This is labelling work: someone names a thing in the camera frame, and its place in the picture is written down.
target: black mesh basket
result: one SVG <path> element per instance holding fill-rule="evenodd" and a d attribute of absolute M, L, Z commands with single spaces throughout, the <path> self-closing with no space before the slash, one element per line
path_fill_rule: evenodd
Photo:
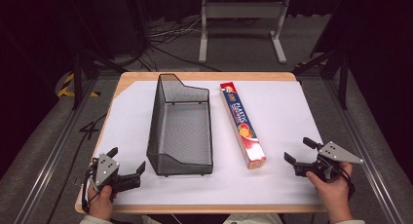
<path fill-rule="evenodd" d="M 159 76 L 146 156 L 158 175 L 212 173 L 209 90 Z"/>

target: cable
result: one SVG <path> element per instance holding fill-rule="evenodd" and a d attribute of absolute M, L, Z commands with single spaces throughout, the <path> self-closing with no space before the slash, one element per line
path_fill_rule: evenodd
<path fill-rule="evenodd" d="M 311 215 L 311 222 L 310 222 L 310 224 L 314 224 L 315 219 L 316 219 L 316 213 L 313 212 L 312 215 Z"/>
<path fill-rule="evenodd" d="M 158 50 L 158 51 L 160 51 L 160 52 L 162 52 L 162 53 L 164 53 L 164 54 L 167 54 L 167 55 L 169 55 L 169 56 L 172 56 L 172 57 L 174 57 L 174 58 L 176 58 L 176 59 L 179 59 L 179 60 L 181 60 L 181 61 L 185 61 L 185 62 L 188 62 L 188 63 L 191 63 L 191 64 L 196 64 L 196 65 L 201 66 L 201 67 L 205 67 L 205 68 L 208 68 L 208 69 L 211 69 L 211 70 L 214 70 L 214 71 L 221 72 L 221 70 L 216 69 L 216 68 L 213 68 L 213 67 L 211 67 L 211 66 L 199 64 L 199 63 L 197 63 L 197 62 L 195 62 L 195 61 L 187 60 L 187 59 L 181 58 L 181 57 L 179 57 L 179 56 L 174 56 L 174 55 L 172 55 L 172 54 L 170 54 L 170 53 L 168 53 L 168 52 L 166 52 L 166 51 L 164 51 L 164 50 L 162 50 L 162 49 L 159 49 L 159 48 L 157 48 L 157 47 L 152 46 L 151 48 L 153 48 L 153 49 L 155 49 L 155 50 Z"/>
<path fill-rule="evenodd" d="M 179 29 L 182 27 L 182 23 L 181 23 L 180 26 L 177 27 L 177 28 L 173 28 L 174 26 L 175 26 L 175 24 L 170 28 L 170 31 L 171 31 L 172 33 L 167 33 L 167 34 L 164 34 L 164 35 L 163 35 L 163 36 L 164 36 L 164 39 L 163 39 L 162 41 L 151 40 L 151 42 L 158 42 L 159 45 L 160 45 L 160 44 L 163 44 L 163 43 L 166 43 L 170 38 L 172 38 L 172 37 L 174 36 L 174 35 L 173 35 L 173 32 L 176 32 L 177 30 L 179 30 Z M 174 36 L 175 39 L 172 39 L 172 41 L 176 40 L 176 38 L 179 37 L 179 36 L 180 36 L 179 34 L 176 35 L 176 36 Z"/>
<path fill-rule="evenodd" d="M 175 218 L 175 220 L 176 220 L 179 224 L 182 224 L 182 222 L 180 222 L 180 221 L 175 217 L 175 215 L 173 215 L 173 213 L 171 213 L 170 215 L 172 215 L 172 217 Z"/>
<path fill-rule="evenodd" d="M 184 31 L 176 32 L 176 33 L 178 33 L 177 35 L 174 35 L 175 32 L 166 34 L 166 35 L 164 35 L 164 39 L 162 41 L 154 40 L 154 39 L 152 39 L 150 41 L 158 43 L 156 46 L 159 46 L 161 44 L 170 44 L 170 43 L 174 42 L 176 39 L 178 39 L 179 37 L 186 36 L 186 35 L 190 34 L 191 32 L 194 32 L 194 31 L 201 33 L 200 30 L 196 30 L 196 29 L 185 29 Z"/>
<path fill-rule="evenodd" d="M 347 177 L 349 178 L 349 181 L 351 181 L 350 175 L 344 169 L 340 168 L 340 171 L 346 173 Z"/>
<path fill-rule="evenodd" d="M 327 164 L 329 167 L 333 167 L 326 159 L 322 158 L 322 157 L 317 157 L 317 159 L 322 160 L 325 164 Z"/>
<path fill-rule="evenodd" d="M 82 210 L 85 213 L 89 213 L 89 202 L 85 199 L 86 198 L 86 184 L 88 184 L 88 178 L 91 176 L 92 171 L 90 169 L 86 170 L 85 173 L 85 178 L 83 181 L 83 186 L 82 186 Z"/>
<path fill-rule="evenodd" d="M 148 56 L 149 60 L 151 60 L 151 61 L 152 61 L 152 63 L 154 64 L 154 66 L 153 66 L 153 67 L 155 68 L 155 70 L 156 70 L 156 71 L 158 71 L 158 67 L 157 67 L 157 65 L 156 65 L 155 61 L 153 61 L 153 60 L 152 60 L 151 56 L 150 56 L 148 53 L 146 53 L 146 52 L 145 52 L 145 54 Z"/>
<path fill-rule="evenodd" d="M 192 22 L 191 22 L 191 21 L 189 21 L 189 22 L 181 22 L 181 23 L 166 22 L 166 23 L 162 23 L 162 24 L 158 24 L 158 25 L 151 26 L 151 27 L 149 27 L 149 30 L 155 29 L 154 32 L 160 32 L 160 33 L 162 33 L 162 32 L 167 32 L 168 30 L 172 30 L 176 25 L 179 25 L 179 27 L 183 27 L 184 24 L 192 24 L 192 23 L 194 23 L 194 22 L 195 22 L 195 21 L 192 21 Z M 168 25 L 168 24 L 172 24 L 172 26 L 170 26 L 168 30 L 165 30 L 164 25 Z"/>
<path fill-rule="evenodd" d="M 151 64 L 149 61 L 145 60 L 144 57 L 142 57 L 142 58 L 139 60 L 139 62 L 140 62 L 142 65 L 144 65 L 144 66 L 146 67 L 146 69 L 148 69 L 149 71 L 151 71 L 151 70 L 150 70 L 149 67 L 147 67 L 146 65 L 154 68 L 155 71 L 159 71 L 156 63 L 152 60 L 152 58 L 150 57 L 150 55 L 148 55 L 148 58 L 149 58 L 149 60 L 150 60 L 153 64 Z"/>
<path fill-rule="evenodd" d="M 190 26 L 188 26 L 188 27 L 185 28 L 185 29 L 178 28 L 178 29 L 174 29 L 174 30 L 171 30 L 171 31 L 162 32 L 162 33 L 159 33 L 159 34 L 150 35 L 149 38 L 158 37 L 158 36 L 163 36 L 163 35 L 167 35 L 167 34 L 173 34 L 173 33 L 179 33 L 179 34 L 180 34 L 180 33 L 186 32 L 186 31 L 198 31 L 198 32 L 201 32 L 201 31 L 199 31 L 199 30 L 192 29 L 192 27 L 193 27 L 194 25 L 198 24 L 198 22 L 199 22 L 200 20 L 201 20 L 201 18 L 195 20 Z"/>
<path fill-rule="evenodd" d="M 142 62 L 140 59 L 138 59 L 138 61 L 140 62 L 141 66 L 143 65 L 149 72 L 152 72 L 152 70 L 144 62 Z"/>
<path fill-rule="evenodd" d="M 88 200 L 88 203 L 90 203 L 91 201 L 93 201 L 94 198 L 97 197 L 97 195 L 99 195 L 99 194 L 98 194 L 98 193 L 94 194 L 94 196 L 93 196 L 90 200 Z"/>
<path fill-rule="evenodd" d="M 94 127 L 95 127 L 95 125 L 96 125 L 101 119 L 103 119 L 105 116 L 106 116 L 106 114 L 102 115 L 102 116 L 101 116 L 100 118 L 98 118 L 95 122 L 91 122 L 91 123 L 88 124 L 88 126 L 90 126 L 90 128 L 85 132 L 85 134 L 83 135 L 80 143 L 79 143 L 78 146 L 77 146 L 75 155 L 73 156 L 73 159 L 72 159 L 72 163 L 70 164 L 70 167 L 69 167 L 69 172 L 66 174 L 66 178 L 64 179 L 63 186 L 62 186 L 62 188 L 60 189 L 60 193 L 59 193 L 58 196 L 57 196 L 57 199 L 56 199 L 55 205 L 54 205 L 54 207 L 53 207 L 52 213 L 51 213 L 51 215 L 49 216 L 49 219 L 48 219 L 48 222 L 47 222 L 48 224 L 51 223 L 51 221 L 52 221 L 52 218 L 53 218 L 53 216 L 54 216 L 54 214 L 55 214 L 55 211 L 56 211 L 56 209 L 57 209 L 57 205 L 58 205 L 58 203 L 60 202 L 61 195 L 63 194 L 63 191 L 64 191 L 64 188 L 66 187 L 67 181 L 69 180 L 70 173 L 71 173 L 72 170 L 73 170 L 73 166 L 74 166 L 74 164 L 75 164 L 75 162 L 76 162 L 77 155 L 79 154 L 79 150 L 80 150 L 83 142 L 85 141 L 86 136 L 89 136 L 88 139 L 91 139 L 92 133 L 94 132 Z"/>

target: aluminum foil box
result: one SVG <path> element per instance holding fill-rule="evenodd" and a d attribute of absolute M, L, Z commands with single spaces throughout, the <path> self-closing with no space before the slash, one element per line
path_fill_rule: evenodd
<path fill-rule="evenodd" d="M 243 152 L 246 166 L 249 169 L 261 168 L 266 161 L 266 157 L 234 84 L 232 82 L 224 83 L 220 84 L 220 87 L 221 96 Z"/>

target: metal bar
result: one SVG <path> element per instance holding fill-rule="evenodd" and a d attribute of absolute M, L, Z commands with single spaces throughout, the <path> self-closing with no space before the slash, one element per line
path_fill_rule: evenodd
<path fill-rule="evenodd" d="M 334 56 L 337 53 L 337 51 L 330 51 L 327 53 L 324 53 L 316 58 L 311 59 L 309 62 L 307 62 L 306 64 L 295 68 L 293 71 L 291 71 L 292 74 L 294 74 L 295 76 L 298 76 L 299 74 L 305 72 L 306 70 L 312 68 L 313 66 L 317 65 L 318 63 L 331 58 L 332 56 Z"/>
<path fill-rule="evenodd" d="M 357 151 L 358 155 L 364 159 L 364 164 L 362 165 L 362 168 L 364 169 L 367 179 L 370 182 L 373 192 L 376 194 L 377 200 L 379 201 L 379 204 L 382 207 L 388 219 L 388 222 L 404 224 L 405 222 L 401 218 L 400 214 L 397 211 L 397 208 L 394 205 L 394 202 L 384 184 L 383 177 L 380 171 L 374 166 L 373 160 L 370 158 L 368 151 L 357 132 L 352 117 L 350 116 L 347 110 L 342 109 L 340 100 L 337 98 L 336 87 L 330 80 L 325 81 L 324 83 L 326 84 L 331 99 L 334 100 L 334 104 L 339 110 L 341 117 L 344 123 L 346 124 L 346 127 L 353 139 L 353 142 L 355 144 L 355 150 Z"/>
<path fill-rule="evenodd" d="M 342 53 L 338 51 L 335 55 L 331 56 L 325 63 L 319 75 L 323 80 L 331 80 L 337 73 L 338 69 L 343 63 Z"/>
<path fill-rule="evenodd" d="M 286 11 L 288 10 L 288 3 L 289 0 L 283 0 L 282 5 L 281 5 L 281 10 L 279 12 L 278 16 L 278 23 L 277 23 L 277 28 L 274 33 L 274 37 L 272 38 L 273 40 L 279 40 L 280 39 L 280 34 L 282 33 L 282 25 L 285 20 L 286 16 Z"/>
<path fill-rule="evenodd" d="M 31 215 L 33 214 L 36 206 L 39 204 L 39 201 L 42 198 L 43 193 L 45 192 L 49 181 L 55 172 L 58 161 L 60 160 L 66 146 L 68 136 L 71 133 L 77 119 L 79 118 L 79 115 L 82 112 L 83 107 L 85 106 L 86 100 L 88 99 L 88 93 L 93 90 L 95 83 L 96 80 L 90 80 L 85 86 L 84 96 L 86 98 L 83 98 L 83 100 L 79 103 L 78 108 L 70 113 L 66 123 L 64 124 L 63 130 L 59 138 L 57 139 L 54 149 L 52 150 L 48 160 L 43 166 L 36 182 L 34 183 L 30 191 L 30 194 L 27 196 L 24 205 L 19 212 L 19 215 L 14 222 L 15 224 L 28 223 L 28 221 L 30 220 Z"/>
<path fill-rule="evenodd" d="M 348 78 L 348 63 L 349 59 L 347 58 L 346 52 L 341 54 L 341 58 L 343 59 L 341 63 L 341 70 L 340 70 L 340 83 L 338 88 L 338 99 L 341 103 L 343 109 L 347 110 L 346 105 L 346 92 L 347 92 L 347 78 Z"/>
<path fill-rule="evenodd" d="M 75 103 L 73 104 L 73 110 L 76 110 L 80 102 L 82 102 L 82 68 L 80 67 L 80 58 L 79 54 L 76 53 L 76 56 L 73 61 L 73 72 L 74 72 L 74 81 L 75 81 Z"/>
<path fill-rule="evenodd" d="M 206 17 L 225 18 L 277 18 L 284 8 L 282 2 L 206 2 Z"/>
<path fill-rule="evenodd" d="M 198 61 L 207 62 L 207 0 L 203 0 L 201 13 L 203 31 L 201 32 L 200 56 Z"/>

